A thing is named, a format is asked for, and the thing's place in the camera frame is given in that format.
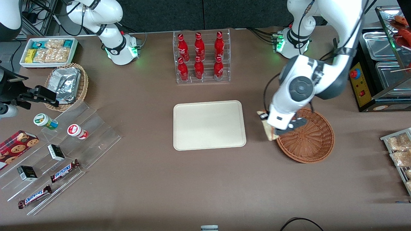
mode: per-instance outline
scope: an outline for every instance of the dark gray wall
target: dark gray wall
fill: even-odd
[[[203,0],[206,29],[288,25],[287,0]]]
[[[138,32],[204,29],[202,0],[117,0],[122,23]]]
[[[117,0],[125,25],[139,32],[264,28],[293,19],[287,0]]]

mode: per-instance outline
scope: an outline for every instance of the yellow control panel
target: yellow control panel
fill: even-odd
[[[360,63],[357,63],[349,72],[351,83],[353,84],[354,93],[357,98],[358,105],[364,106],[371,101],[371,93],[369,92],[367,82],[365,81],[363,70]]]

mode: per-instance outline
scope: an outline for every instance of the red switch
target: red switch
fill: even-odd
[[[350,72],[350,77],[353,78],[353,79],[355,79],[355,77],[357,77],[357,75],[358,75],[358,71],[356,71],[356,70],[352,70]]]

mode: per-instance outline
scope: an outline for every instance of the acrylic display stand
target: acrylic display stand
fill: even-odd
[[[21,209],[27,215],[35,215],[48,205],[66,188],[72,185],[89,169],[104,153],[106,153],[121,137],[106,124],[96,113],[96,110],[85,102],[74,104],[56,120],[58,127],[55,130],[44,128],[38,138],[40,142],[29,149],[12,164],[0,171],[0,185],[2,194],[7,201],[13,203],[18,209],[18,202],[42,190],[47,185],[51,186],[53,193],[34,201],[26,208]],[[88,138],[80,140],[67,134],[71,124],[78,124],[88,131]],[[62,149],[65,160],[56,161],[51,158],[47,146],[55,144]],[[50,176],[78,160],[80,167],[76,167],[62,179],[51,183]],[[20,165],[32,166],[38,179],[33,182],[23,181],[17,167]]]
[[[224,65],[223,69],[223,76],[220,81],[216,81],[214,79],[214,64],[215,64],[215,57],[214,57],[214,43],[217,39],[217,32],[223,32],[223,40],[224,40],[224,58],[222,63]],[[202,39],[205,45],[205,57],[206,59],[203,61],[204,64],[204,77],[202,80],[198,80],[195,76],[194,71],[194,63],[196,57],[196,51],[194,49],[194,42],[196,41],[196,33],[200,32]],[[190,60],[186,63],[188,67],[188,76],[189,80],[187,82],[183,82],[180,79],[178,74],[178,62],[177,59],[180,57],[180,53],[178,52],[178,34],[184,35],[184,40],[188,45],[188,53],[190,54]],[[218,82],[229,82],[231,80],[231,40],[230,40],[230,30],[198,30],[198,31],[179,31],[173,33],[173,50],[174,50],[174,64],[175,64],[175,75],[177,78],[178,84],[185,84],[185,83],[218,83]]]

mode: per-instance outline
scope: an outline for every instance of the white storage box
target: white storage box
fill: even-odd
[[[72,40],[73,41],[72,46],[70,47],[70,53],[69,53],[69,57],[67,58],[67,62],[48,62],[48,63],[33,62],[33,63],[26,63],[25,58],[26,58],[26,55],[27,55],[27,51],[28,51],[28,49],[30,49],[32,47],[32,44],[34,42],[48,41],[49,39],[62,39],[62,40]],[[20,65],[22,67],[26,67],[26,68],[49,68],[49,67],[59,67],[59,66],[69,64],[73,60],[74,53],[76,52],[77,44],[78,44],[78,41],[73,37],[45,37],[45,38],[29,39],[27,41],[26,47],[24,48],[23,55],[21,56]]]

